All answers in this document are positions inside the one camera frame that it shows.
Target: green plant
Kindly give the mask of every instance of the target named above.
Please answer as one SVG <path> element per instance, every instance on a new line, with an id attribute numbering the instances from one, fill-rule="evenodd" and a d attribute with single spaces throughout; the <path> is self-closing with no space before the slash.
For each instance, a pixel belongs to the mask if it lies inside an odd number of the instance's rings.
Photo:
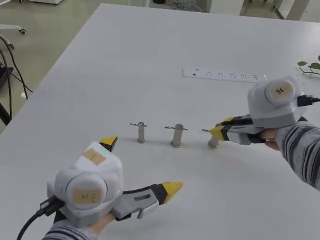
<path id="1" fill-rule="evenodd" d="M 306 61 L 300 61 L 300 62 L 298 62 L 297 64 L 298 64 L 300 70 L 301 70 L 304 74 L 316 74 L 316 75 L 320 75 L 319 72 L 314 71 L 314 70 L 320 70 L 320 63 L 318 63 L 318 62 L 313 62 L 313 63 L 311 63 L 309 66 L 307 66 L 307 67 L 310 69 L 310 71 L 305 71 L 305 70 L 303 70 L 303 68 L 302 68 L 303 66 L 308 65 L 308 63 L 307 63 Z"/>

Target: white tabletop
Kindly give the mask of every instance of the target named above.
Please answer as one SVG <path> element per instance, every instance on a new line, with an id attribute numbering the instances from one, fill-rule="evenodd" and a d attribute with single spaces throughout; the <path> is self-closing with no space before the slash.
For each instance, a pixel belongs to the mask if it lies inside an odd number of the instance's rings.
<path id="1" fill-rule="evenodd" d="M 118 135 L 125 189 L 166 181 L 184 187 L 143 220 L 112 223 L 110 240 L 319 239 L 320 193 L 280 153 L 229 142 L 211 150 L 200 132 L 248 113 L 248 83 L 182 78 L 183 67 L 297 76 L 308 94 L 320 79 L 296 63 L 320 53 L 316 23 L 102 4 L 0 136 L 1 238 L 15 239 L 46 198 L 46 181 L 91 141 Z M 319 123 L 319 105 L 306 117 Z M 145 144 L 137 128 L 145 122 Z M 183 144 L 172 130 L 184 124 Z M 42 217 L 24 240 L 40 240 Z"/>

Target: plant leaf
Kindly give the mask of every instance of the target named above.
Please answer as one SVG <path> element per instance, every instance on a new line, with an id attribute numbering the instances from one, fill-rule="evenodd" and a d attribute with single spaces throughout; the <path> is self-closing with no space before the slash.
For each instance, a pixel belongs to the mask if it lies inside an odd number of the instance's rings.
<path id="1" fill-rule="evenodd" d="M 317 62 L 313 62 L 310 66 L 308 66 L 308 68 L 320 70 L 320 64 Z"/>
<path id="2" fill-rule="evenodd" d="M 298 62 L 297 64 L 298 64 L 298 66 L 302 67 L 302 66 L 307 65 L 308 63 L 307 63 L 306 61 L 300 61 L 300 62 Z"/>

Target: chair wheel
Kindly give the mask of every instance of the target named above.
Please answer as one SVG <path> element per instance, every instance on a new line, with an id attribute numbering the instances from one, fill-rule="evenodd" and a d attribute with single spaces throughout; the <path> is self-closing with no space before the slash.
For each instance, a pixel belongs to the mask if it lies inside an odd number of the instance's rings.
<path id="1" fill-rule="evenodd" d="M 22 29 L 19 29 L 19 32 L 20 32 L 22 35 L 26 35 L 26 34 L 27 34 L 27 31 L 24 30 L 23 28 L 22 28 Z"/>

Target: black cable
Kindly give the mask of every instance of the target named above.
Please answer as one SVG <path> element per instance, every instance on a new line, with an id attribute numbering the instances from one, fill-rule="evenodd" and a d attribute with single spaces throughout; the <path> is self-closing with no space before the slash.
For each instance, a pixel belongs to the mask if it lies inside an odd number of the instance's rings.
<path id="1" fill-rule="evenodd" d="M 21 240 L 23 235 L 25 234 L 28 227 L 39 217 L 41 217 L 43 214 L 45 214 L 47 217 L 49 217 L 51 214 L 58 211 L 60 208 L 62 208 L 65 205 L 63 201 L 58 199 L 56 196 L 49 197 L 47 200 L 40 203 L 40 209 L 36 211 L 35 214 L 32 215 L 32 217 L 29 218 L 29 220 L 23 225 L 21 228 L 18 237 L 16 240 Z"/>
<path id="2" fill-rule="evenodd" d="M 11 73 L 11 75 L 16 78 L 19 82 L 21 82 L 22 84 L 24 84 L 22 82 L 22 80 L 20 78 L 18 78 L 16 75 L 14 75 L 13 73 Z M 34 91 L 32 91 L 27 85 L 25 85 L 25 88 L 29 90 L 30 93 L 33 93 Z"/>
<path id="3" fill-rule="evenodd" d="M 25 225 L 21 228 L 18 237 L 16 238 L 16 240 L 21 240 L 23 235 L 25 234 L 27 228 L 37 219 L 39 218 L 41 215 L 43 214 L 39 214 L 38 212 L 36 212 L 35 214 L 33 214 L 32 217 L 29 218 L 29 220 L 25 223 Z"/>
<path id="4" fill-rule="evenodd" d="M 318 102 L 320 102 L 320 98 L 314 97 L 312 95 L 300 95 L 297 97 L 298 107 L 310 106 Z"/>
<path id="5" fill-rule="evenodd" d="M 5 67 L 5 65 L 0 61 L 0 67 Z M 18 78 L 16 75 L 14 75 L 13 73 L 11 73 L 11 75 L 16 78 L 20 83 L 24 84 L 22 82 L 22 80 L 20 78 Z M 30 93 L 33 93 L 34 91 L 32 91 L 26 84 L 25 84 L 25 88 L 29 90 Z"/>
<path id="6" fill-rule="evenodd" d="M 12 63 L 13 63 L 13 65 L 14 65 L 16 71 L 18 72 L 19 77 L 20 77 L 20 79 L 22 81 L 25 98 L 28 99 L 28 93 L 27 93 L 26 84 L 25 84 L 24 78 L 22 77 L 21 72 L 20 72 L 20 70 L 19 70 L 19 68 L 18 68 L 18 66 L 16 64 L 16 60 L 15 60 L 15 57 L 14 57 L 14 55 L 12 53 L 12 50 L 11 50 L 10 46 L 7 44 L 6 40 L 1 35 L 0 35 L 0 39 L 3 41 L 3 43 L 5 44 L 6 48 L 8 49 L 8 51 L 10 53 L 10 56 L 11 56 L 11 59 L 12 59 Z"/>
<path id="7" fill-rule="evenodd" d="M 10 81 L 10 74 L 8 71 L 8 64 L 7 64 L 7 60 L 6 57 L 4 55 L 4 53 L 2 52 L 2 50 L 0 49 L 0 55 L 3 58 L 3 63 L 4 63 L 4 67 L 5 67 L 5 71 L 6 71 L 6 77 L 8 80 L 8 88 L 9 88 L 9 115 L 10 118 L 12 119 L 12 92 L 11 92 L 11 81 Z"/>

